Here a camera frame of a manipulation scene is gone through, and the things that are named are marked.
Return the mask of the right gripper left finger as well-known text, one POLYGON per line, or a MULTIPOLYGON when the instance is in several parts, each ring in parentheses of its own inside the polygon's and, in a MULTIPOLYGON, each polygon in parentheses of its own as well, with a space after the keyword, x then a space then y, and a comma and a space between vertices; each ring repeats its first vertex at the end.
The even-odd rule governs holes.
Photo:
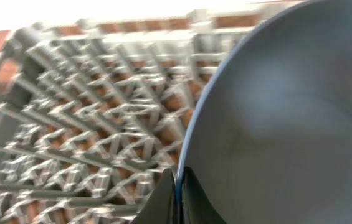
POLYGON ((161 178, 131 224, 177 224, 178 206, 171 169, 165 169, 161 178))

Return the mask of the dark blue plate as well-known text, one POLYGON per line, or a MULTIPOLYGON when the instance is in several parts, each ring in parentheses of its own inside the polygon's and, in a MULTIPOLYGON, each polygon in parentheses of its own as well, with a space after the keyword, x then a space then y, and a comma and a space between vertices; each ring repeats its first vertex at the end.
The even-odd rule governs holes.
POLYGON ((181 153, 226 223, 352 224, 352 0, 255 28, 204 90, 181 153))

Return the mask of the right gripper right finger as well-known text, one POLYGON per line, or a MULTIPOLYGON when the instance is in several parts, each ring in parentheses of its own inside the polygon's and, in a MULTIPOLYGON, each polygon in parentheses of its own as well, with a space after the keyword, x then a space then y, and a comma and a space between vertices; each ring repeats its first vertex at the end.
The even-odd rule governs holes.
POLYGON ((181 181, 181 218, 184 224, 226 224, 188 166, 183 170, 181 181))

